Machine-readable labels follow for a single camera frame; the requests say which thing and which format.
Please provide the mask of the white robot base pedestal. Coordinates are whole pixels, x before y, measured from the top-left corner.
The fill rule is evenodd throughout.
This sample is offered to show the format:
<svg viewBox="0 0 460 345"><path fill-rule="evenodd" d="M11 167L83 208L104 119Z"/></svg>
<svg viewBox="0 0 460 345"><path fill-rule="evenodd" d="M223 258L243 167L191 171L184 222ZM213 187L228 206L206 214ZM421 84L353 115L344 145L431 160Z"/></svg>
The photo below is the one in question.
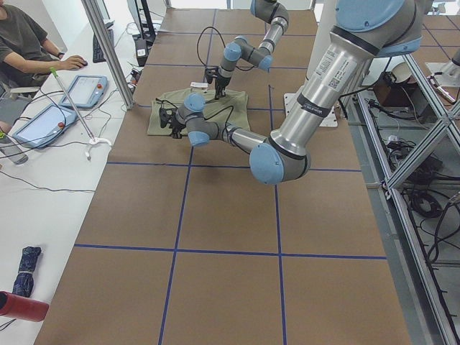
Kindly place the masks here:
<svg viewBox="0 0 460 345"><path fill-rule="evenodd" d="M323 114L313 117L318 121L316 125L320 127L337 125L336 117L333 115L334 104L339 96L344 94L356 75L360 62L345 51L349 46L347 41L337 34L330 34L336 27L336 5L336 1L324 2L305 82L296 93L288 94L289 99L285 104L286 119L281 126L282 129L297 124L298 117L306 114L301 109L300 101L309 91L320 101L320 105L326 106L320 109Z"/></svg>

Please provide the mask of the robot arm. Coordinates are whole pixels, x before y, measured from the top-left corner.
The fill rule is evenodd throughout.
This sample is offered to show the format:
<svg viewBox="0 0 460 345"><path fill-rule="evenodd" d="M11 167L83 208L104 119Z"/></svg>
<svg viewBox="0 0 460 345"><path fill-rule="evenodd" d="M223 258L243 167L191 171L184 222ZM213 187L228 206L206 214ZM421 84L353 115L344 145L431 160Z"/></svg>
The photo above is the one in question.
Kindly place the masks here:
<svg viewBox="0 0 460 345"><path fill-rule="evenodd" d="M338 1L330 44L311 76L298 91L279 129L266 137L224 122L207 121L206 101L192 93L180 106L159 112L161 127L174 137L186 131L194 147L220 139L249 155L253 176L276 185L303 177L310 165L309 139L349 89L357 70L373 58L415 52L422 40L429 1Z"/></svg>
<svg viewBox="0 0 460 345"><path fill-rule="evenodd" d="M226 95L226 87L239 60L244 60L260 70L268 71L272 65L273 52L289 25L287 9L278 1L253 1L250 11L253 16L269 25L258 46L249 43L245 36L239 35L228 43L223 51L220 65L206 70L208 83L214 82L215 99Z"/></svg>

